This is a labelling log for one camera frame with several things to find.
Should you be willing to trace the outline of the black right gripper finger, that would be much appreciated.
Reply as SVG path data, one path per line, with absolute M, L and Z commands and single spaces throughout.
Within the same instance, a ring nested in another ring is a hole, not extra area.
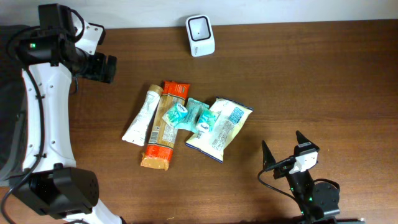
M 265 140 L 262 141 L 262 152 L 263 152 L 263 162 L 262 162 L 262 169 L 263 170 L 273 170 L 276 164 L 274 156 L 271 153 L 268 145 L 266 144 Z
M 298 144 L 295 146 L 295 151 L 319 151 L 320 148 L 307 139 L 299 130 L 295 132 Z

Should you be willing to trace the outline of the cream snack bag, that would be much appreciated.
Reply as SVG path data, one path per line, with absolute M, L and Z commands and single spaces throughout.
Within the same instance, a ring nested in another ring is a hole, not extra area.
M 210 111 L 218 113 L 213 129 L 193 134 L 185 145 L 222 163 L 225 148 L 240 132 L 253 109 L 227 98 L 217 98 Z

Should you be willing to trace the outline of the teal tissue pack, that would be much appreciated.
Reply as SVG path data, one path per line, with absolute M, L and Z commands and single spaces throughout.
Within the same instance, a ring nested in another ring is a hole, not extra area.
M 198 132 L 212 132 L 219 115 L 220 112 L 204 109 L 197 121 L 196 129 L 198 130 Z
M 163 116 L 162 119 L 171 127 L 176 127 L 186 115 L 188 110 L 181 103 L 175 103 Z

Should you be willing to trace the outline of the white tube with beige cap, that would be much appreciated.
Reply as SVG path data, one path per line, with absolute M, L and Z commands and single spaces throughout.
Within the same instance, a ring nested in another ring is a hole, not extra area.
M 158 85 L 151 85 L 149 87 L 143 106 L 122 136 L 123 141 L 133 143 L 138 146 L 144 145 L 149 123 L 159 104 L 162 92 L 163 88 Z

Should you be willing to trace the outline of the teal wipes packet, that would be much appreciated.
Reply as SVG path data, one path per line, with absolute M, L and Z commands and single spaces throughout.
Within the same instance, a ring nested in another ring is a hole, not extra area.
M 205 109 L 208 109 L 209 107 L 210 106 L 206 103 L 202 103 L 201 101 L 189 98 L 186 104 L 187 115 L 176 125 L 175 128 L 184 129 L 187 131 L 191 131 L 193 133 L 197 133 L 198 132 L 196 128 L 197 120 L 201 115 L 201 113 Z

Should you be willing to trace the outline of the orange spaghetti package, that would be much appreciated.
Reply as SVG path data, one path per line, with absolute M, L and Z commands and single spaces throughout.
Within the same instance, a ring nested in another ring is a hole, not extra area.
M 189 89 L 188 83 L 164 81 L 149 142 L 141 160 L 142 167 L 161 170 L 169 168 L 178 131 L 169 126 L 162 117 L 174 104 L 185 104 Z

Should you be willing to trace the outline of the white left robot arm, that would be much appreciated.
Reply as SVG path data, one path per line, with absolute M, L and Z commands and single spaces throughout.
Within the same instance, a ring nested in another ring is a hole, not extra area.
M 68 117 L 74 77 L 110 83 L 116 58 L 98 53 L 103 26 L 76 21 L 41 25 L 16 45 L 27 98 L 27 144 L 22 172 L 9 178 L 9 195 L 39 215 L 68 223 L 122 223 L 99 197 L 94 172 L 76 167 Z

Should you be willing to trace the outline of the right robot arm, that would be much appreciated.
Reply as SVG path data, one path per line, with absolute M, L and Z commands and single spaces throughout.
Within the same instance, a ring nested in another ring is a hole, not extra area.
M 336 218 L 340 214 L 340 185 L 328 179 L 313 179 L 310 169 L 318 164 L 320 148 L 306 138 L 300 131 L 295 132 L 298 144 L 294 153 L 277 162 L 265 141 L 262 142 L 262 170 L 257 179 L 266 187 L 291 198 L 299 207 L 301 216 L 297 223 L 364 223 L 361 219 Z M 289 184 L 290 194 L 265 183 L 261 175 L 273 172 L 273 178 L 285 177 Z

